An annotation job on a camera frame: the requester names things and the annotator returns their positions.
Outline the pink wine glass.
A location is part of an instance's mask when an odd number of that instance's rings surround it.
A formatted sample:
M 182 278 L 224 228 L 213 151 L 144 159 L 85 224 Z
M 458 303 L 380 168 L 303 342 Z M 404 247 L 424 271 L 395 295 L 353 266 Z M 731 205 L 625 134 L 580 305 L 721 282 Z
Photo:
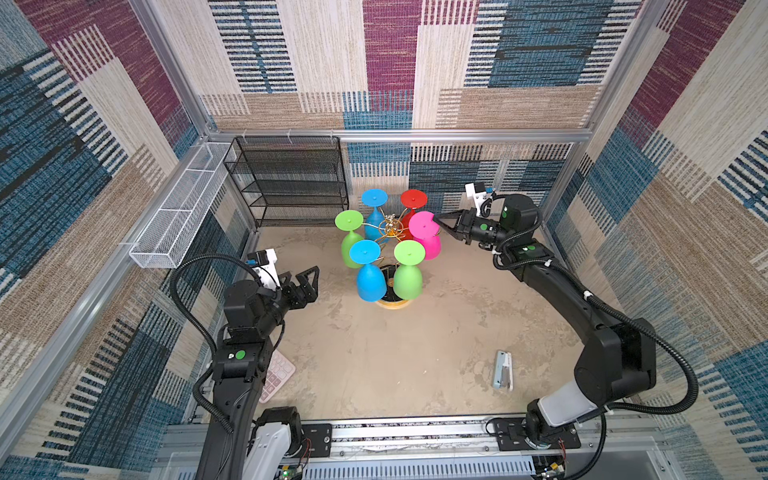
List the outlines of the pink wine glass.
M 409 232 L 425 249 L 425 259 L 434 260 L 441 253 L 440 226 L 434 214 L 428 211 L 415 213 L 409 220 Z

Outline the green front wine glass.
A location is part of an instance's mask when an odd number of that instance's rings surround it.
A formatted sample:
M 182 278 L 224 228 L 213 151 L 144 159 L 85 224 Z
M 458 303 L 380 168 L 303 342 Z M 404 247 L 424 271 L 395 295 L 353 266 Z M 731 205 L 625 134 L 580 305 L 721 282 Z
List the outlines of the green front wine glass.
M 395 294 L 403 300 L 414 300 L 422 293 L 423 277 L 419 265 L 425 260 L 423 245 L 415 240 L 400 242 L 394 249 L 399 266 L 394 275 Z

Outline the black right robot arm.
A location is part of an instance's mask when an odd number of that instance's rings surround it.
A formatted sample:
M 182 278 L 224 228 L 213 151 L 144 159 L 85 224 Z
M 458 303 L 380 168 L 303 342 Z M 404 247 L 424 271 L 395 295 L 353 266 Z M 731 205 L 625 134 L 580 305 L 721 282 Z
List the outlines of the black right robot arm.
M 488 198 L 479 209 L 439 214 L 435 221 L 453 238 L 490 252 L 497 270 L 511 273 L 548 301 L 582 342 L 571 380 L 528 405 L 524 421 L 527 442 L 534 448 L 546 448 L 575 423 L 608 410 L 667 416 L 691 408 L 700 385 L 685 357 L 648 321 L 631 318 L 600 299 L 535 239 L 542 219 L 531 198 L 510 194 L 503 200 L 496 220 L 487 216 L 494 201 Z M 663 406 L 629 402 L 629 397 L 656 386 L 659 350 L 681 368 L 686 380 L 683 398 Z

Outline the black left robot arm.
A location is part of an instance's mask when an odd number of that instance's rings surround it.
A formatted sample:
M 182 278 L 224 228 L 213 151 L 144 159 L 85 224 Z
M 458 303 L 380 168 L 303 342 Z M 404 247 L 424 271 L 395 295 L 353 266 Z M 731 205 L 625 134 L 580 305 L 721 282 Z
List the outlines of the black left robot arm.
M 186 270 L 213 260 L 246 273 L 245 279 L 225 290 L 226 324 L 218 337 L 191 313 L 178 292 Z M 303 444 L 300 416 L 293 407 L 266 413 L 258 426 L 253 422 L 277 347 L 271 334 L 284 329 L 289 311 L 317 300 L 320 270 L 313 266 L 297 275 L 273 274 L 270 284 L 261 280 L 263 271 L 250 260 L 208 253 L 182 263 L 169 280 L 173 303 L 201 333 L 211 352 L 210 365 L 193 386 L 195 401 L 211 416 L 196 472 L 199 479 L 270 479 L 280 461 L 299 452 Z

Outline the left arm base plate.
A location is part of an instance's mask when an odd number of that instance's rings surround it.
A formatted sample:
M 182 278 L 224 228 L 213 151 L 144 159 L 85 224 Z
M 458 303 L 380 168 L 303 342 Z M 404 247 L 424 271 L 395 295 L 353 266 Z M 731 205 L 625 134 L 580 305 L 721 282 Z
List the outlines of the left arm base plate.
M 329 458 L 333 440 L 333 426 L 330 423 L 303 424 L 299 444 L 289 450 L 286 459 L 306 461 L 307 459 Z

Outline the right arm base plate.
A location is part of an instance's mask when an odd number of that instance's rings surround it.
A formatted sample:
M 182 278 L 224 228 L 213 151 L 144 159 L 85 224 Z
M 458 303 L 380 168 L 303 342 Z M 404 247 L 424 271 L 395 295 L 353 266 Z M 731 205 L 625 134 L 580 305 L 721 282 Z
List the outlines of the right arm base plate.
M 552 427 L 543 421 L 528 420 L 525 416 L 493 417 L 486 422 L 485 429 L 503 452 L 551 448 L 568 451 L 581 447 L 573 424 Z

